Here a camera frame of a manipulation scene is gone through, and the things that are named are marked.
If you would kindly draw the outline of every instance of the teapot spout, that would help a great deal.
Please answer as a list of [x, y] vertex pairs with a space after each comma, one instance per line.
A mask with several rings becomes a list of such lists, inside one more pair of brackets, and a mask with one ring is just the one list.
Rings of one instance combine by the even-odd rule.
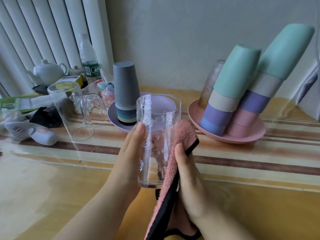
[[39, 76], [34, 75], [31, 71], [25, 70], [24, 73], [27, 73], [30, 80], [36, 85], [42, 85], [42, 80]]

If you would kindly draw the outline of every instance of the forearm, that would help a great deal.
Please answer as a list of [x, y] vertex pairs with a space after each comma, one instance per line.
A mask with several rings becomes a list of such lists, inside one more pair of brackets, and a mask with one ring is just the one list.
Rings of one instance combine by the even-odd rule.
[[196, 224], [205, 240], [254, 240], [246, 229], [220, 209], [209, 212]]
[[106, 183], [54, 240], [113, 239], [128, 206], [123, 190]]

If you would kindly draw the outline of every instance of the bottle label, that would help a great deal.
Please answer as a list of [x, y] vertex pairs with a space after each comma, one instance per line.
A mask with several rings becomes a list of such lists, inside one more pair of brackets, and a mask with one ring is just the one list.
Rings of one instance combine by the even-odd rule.
[[82, 64], [87, 77], [101, 76], [99, 64]]

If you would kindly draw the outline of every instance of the plastic water bottle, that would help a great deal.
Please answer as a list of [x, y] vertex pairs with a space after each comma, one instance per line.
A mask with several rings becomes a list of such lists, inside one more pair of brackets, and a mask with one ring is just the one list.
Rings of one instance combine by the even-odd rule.
[[80, 58], [84, 68], [88, 83], [101, 79], [99, 63], [96, 52], [92, 47], [87, 33], [80, 34]]

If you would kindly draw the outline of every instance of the gray ribbed cup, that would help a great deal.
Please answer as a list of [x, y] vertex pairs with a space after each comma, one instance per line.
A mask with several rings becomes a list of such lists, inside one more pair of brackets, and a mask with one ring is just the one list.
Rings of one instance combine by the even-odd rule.
[[115, 106], [121, 110], [136, 109], [140, 97], [138, 79], [134, 64], [119, 61], [113, 64]]

